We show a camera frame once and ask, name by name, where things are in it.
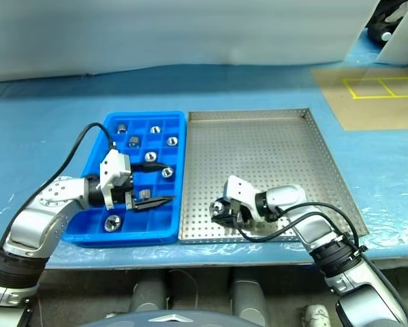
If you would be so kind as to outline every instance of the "yellow tape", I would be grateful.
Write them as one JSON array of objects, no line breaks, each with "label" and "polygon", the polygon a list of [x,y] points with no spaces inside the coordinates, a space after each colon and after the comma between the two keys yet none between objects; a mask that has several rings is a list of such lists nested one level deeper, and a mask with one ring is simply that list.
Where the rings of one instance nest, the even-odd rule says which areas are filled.
[{"label": "yellow tape", "polygon": [[[355,91],[351,88],[348,82],[362,82],[365,80],[375,80],[390,94],[390,95],[357,95]],[[405,99],[408,95],[396,95],[391,88],[384,82],[384,80],[407,80],[408,76],[405,77],[366,77],[366,78],[343,78],[342,82],[346,86],[347,90],[351,93],[352,99]]]}]

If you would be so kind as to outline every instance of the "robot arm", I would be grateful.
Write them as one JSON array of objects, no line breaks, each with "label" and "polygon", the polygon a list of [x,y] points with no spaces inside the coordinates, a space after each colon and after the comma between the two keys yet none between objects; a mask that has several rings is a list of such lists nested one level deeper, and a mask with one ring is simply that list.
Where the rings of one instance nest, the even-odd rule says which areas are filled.
[{"label": "robot arm", "polygon": [[[223,198],[211,204],[210,213],[214,222],[232,227],[247,225],[250,221],[274,221],[284,210],[305,202],[305,191],[298,185],[260,191],[249,182],[230,176]],[[408,326],[404,309],[362,251],[320,213],[316,206],[301,206],[285,216],[294,223],[311,215],[299,221],[293,230],[325,275],[331,292],[340,296],[336,310],[343,325]]]},{"label": "robot arm", "polygon": [[161,163],[131,165],[128,155],[110,149],[100,164],[100,176],[60,176],[45,186],[17,215],[0,249],[0,306],[18,306],[36,293],[49,257],[80,211],[104,205],[110,210],[116,203],[139,211],[170,201],[173,197],[136,202],[133,193],[133,171],[151,172],[165,167]]}]

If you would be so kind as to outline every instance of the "black cable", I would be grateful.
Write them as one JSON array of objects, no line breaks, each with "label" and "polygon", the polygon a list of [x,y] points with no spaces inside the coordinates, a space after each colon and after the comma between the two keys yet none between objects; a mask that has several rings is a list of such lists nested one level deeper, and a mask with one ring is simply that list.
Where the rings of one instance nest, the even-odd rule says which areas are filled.
[{"label": "black cable", "polygon": [[297,225],[298,223],[300,223],[302,220],[305,220],[306,218],[312,217],[312,216],[321,216],[324,219],[326,219],[326,221],[328,221],[328,223],[336,230],[336,231],[340,231],[339,228],[335,225],[335,223],[331,220],[331,218],[329,218],[327,215],[325,215],[324,213],[321,213],[320,211],[315,211],[312,213],[306,213],[303,216],[300,216],[299,218],[297,218],[297,220],[289,223],[288,225],[286,225],[284,228],[281,228],[280,230],[277,230],[276,232],[268,235],[268,236],[263,236],[263,237],[250,237],[247,236],[245,232],[242,231],[242,229],[240,228],[240,226],[237,223],[237,218],[233,217],[232,218],[232,222],[234,224],[234,227],[238,230],[238,232],[240,233],[241,236],[243,236],[244,238],[246,238],[248,241],[252,242],[252,243],[263,243],[263,242],[267,242],[268,240],[272,240],[275,237],[278,237],[282,234],[284,234],[286,231],[292,229],[295,225]]},{"label": "black cable", "polygon": [[12,225],[14,223],[14,220],[17,218],[17,216],[19,216],[19,214],[24,211],[24,209],[31,203],[31,201],[34,200],[34,198],[49,184],[51,184],[63,171],[64,169],[66,169],[67,165],[69,165],[70,161],[72,160],[72,158],[75,155],[76,150],[78,149],[78,147],[80,146],[82,139],[86,136],[87,132],[93,128],[93,127],[99,127],[106,135],[107,140],[108,140],[108,147],[109,149],[115,149],[116,146],[114,145],[114,141],[111,137],[111,135],[108,133],[108,130],[100,123],[91,123],[88,124],[80,133],[80,135],[78,135],[78,137],[76,138],[76,141],[73,145],[73,147],[71,148],[71,151],[69,152],[69,155],[67,155],[66,160],[63,162],[63,164],[60,166],[60,168],[45,182],[42,184],[41,187],[39,187],[37,189],[37,191],[35,191],[33,194],[31,194],[31,196],[23,203],[22,206],[20,206],[20,208],[16,211],[16,213],[14,214],[12,220],[10,220],[10,222],[8,223],[1,239],[0,239],[0,250],[2,250],[3,245],[5,240],[7,239],[8,234],[10,233],[10,230],[12,229]]},{"label": "black cable", "polygon": [[[350,221],[349,217],[340,209],[338,209],[337,207],[331,205],[331,204],[327,204],[327,203],[323,203],[323,202],[305,202],[303,204],[297,204],[295,206],[292,206],[284,211],[282,211],[279,216],[282,217],[285,214],[287,214],[288,212],[290,212],[291,210],[303,207],[303,206],[325,206],[327,208],[331,208],[333,210],[335,210],[336,212],[338,212],[348,223],[349,227],[352,230],[352,233],[354,233],[354,241],[356,240],[357,242],[359,241],[358,239],[358,234],[355,231],[355,228],[353,228],[353,223]],[[250,237],[247,236],[245,232],[242,231],[241,227],[238,225],[237,222],[237,218],[233,217],[232,218],[232,222],[234,224],[234,227],[238,230],[238,232],[240,233],[241,236],[243,236],[246,240],[252,242],[252,243],[262,243],[262,242],[267,242],[268,240],[272,240],[275,237],[278,237],[280,235],[282,235],[283,233],[285,233],[286,231],[292,229],[295,225],[297,225],[298,223],[300,223],[301,221],[312,217],[312,216],[321,216],[324,219],[326,219],[326,221],[332,226],[332,228],[334,228],[335,232],[342,235],[342,231],[335,225],[335,223],[331,220],[331,218],[329,218],[327,215],[325,215],[324,213],[321,213],[319,211],[317,212],[312,212],[312,213],[306,213],[303,216],[300,216],[299,218],[297,218],[297,220],[289,223],[288,225],[286,225],[284,228],[281,228],[280,230],[277,230],[276,232],[268,235],[268,236],[263,236],[263,237],[259,237],[259,238],[254,238],[254,237]],[[353,244],[349,239],[348,239],[348,243],[350,244],[350,246],[354,249],[354,251],[358,250],[359,246],[356,246],[355,244]],[[384,274],[374,265],[373,262],[371,262],[370,259],[368,259],[363,252],[360,251],[360,255],[361,257],[364,259],[364,261],[368,264],[368,266],[373,270],[373,272],[378,276],[378,278],[382,281],[382,283],[384,284],[384,286],[390,291],[390,293],[395,297],[397,303],[401,306],[403,312],[405,313],[407,320],[408,320],[408,306],[405,304],[405,301],[403,300],[403,298],[401,297],[401,295],[397,292],[396,288],[394,288],[394,286],[390,283],[390,281],[387,279],[387,277],[384,276]]]},{"label": "black cable", "polygon": [[358,236],[358,232],[356,231],[355,226],[352,223],[351,219],[341,209],[337,208],[336,206],[333,206],[332,204],[325,203],[325,202],[304,202],[304,203],[296,204],[296,205],[291,206],[288,209],[285,209],[284,211],[280,212],[278,214],[278,216],[277,216],[277,219],[279,219],[282,216],[286,215],[288,212],[290,212],[292,210],[295,210],[297,208],[302,208],[303,206],[324,206],[324,207],[332,209],[333,211],[338,213],[340,216],[342,216],[344,218],[344,220],[346,220],[347,225],[349,225],[349,228],[351,229],[351,232],[354,235],[355,246],[357,248],[360,247],[360,237]]}]

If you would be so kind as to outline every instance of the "stainless steel tray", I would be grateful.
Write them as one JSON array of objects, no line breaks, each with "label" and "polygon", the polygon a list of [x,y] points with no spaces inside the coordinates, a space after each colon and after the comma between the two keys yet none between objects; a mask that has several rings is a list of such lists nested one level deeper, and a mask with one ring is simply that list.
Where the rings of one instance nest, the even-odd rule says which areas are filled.
[{"label": "stainless steel tray", "polygon": [[[242,242],[231,228],[212,223],[208,207],[222,196],[229,175],[258,189],[302,185],[311,201],[343,209],[360,235],[368,234],[309,109],[190,112],[179,239],[184,243]],[[344,231],[349,226],[325,211]],[[287,225],[285,218],[257,226],[252,236]],[[275,240],[295,240],[290,230]]]}]

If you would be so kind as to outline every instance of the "metal nut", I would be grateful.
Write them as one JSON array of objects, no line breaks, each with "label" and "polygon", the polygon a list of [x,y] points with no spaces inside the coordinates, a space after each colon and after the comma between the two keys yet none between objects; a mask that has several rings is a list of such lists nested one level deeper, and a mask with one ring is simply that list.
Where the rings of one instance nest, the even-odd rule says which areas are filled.
[{"label": "metal nut", "polygon": [[138,197],[141,200],[147,200],[151,197],[151,189],[143,189],[142,191],[138,192]]},{"label": "metal nut", "polygon": [[174,174],[174,170],[172,167],[166,167],[161,171],[161,175],[164,178],[172,177],[173,174]]},{"label": "metal nut", "polygon": [[122,219],[118,215],[108,216],[104,223],[104,230],[106,232],[114,232],[122,224]]},{"label": "metal nut", "polygon": [[211,217],[218,216],[223,212],[225,206],[220,201],[214,201],[210,204]]},{"label": "metal nut", "polygon": [[140,139],[137,136],[132,136],[128,140],[128,146],[130,148],[138,148],[140,146]]},{"label": "metal nut", "polygon": [[152,126],[151,129],[149,130],[151,134],[157,134],[161,133],[161,128],[160,126]]},{"label": "metal nut", "polygon": [[168,146],[176,146],[178,144],[178,138],[176,138],[175,136],[170,136],[168,138]]},{"label": "metal nut", "polygon": [[124,124],[119,124],[117,126],[117,134],[124,134],[127,132],[127,126]]},{"label": "metal nut", "polygon": [[157,154],[156,154],[155,152],[153,152],[153,151],[147,152],[147,153],[144,155],[144,160],[145,160],[146,162],[154,162],[154,161],[157,160]]}]

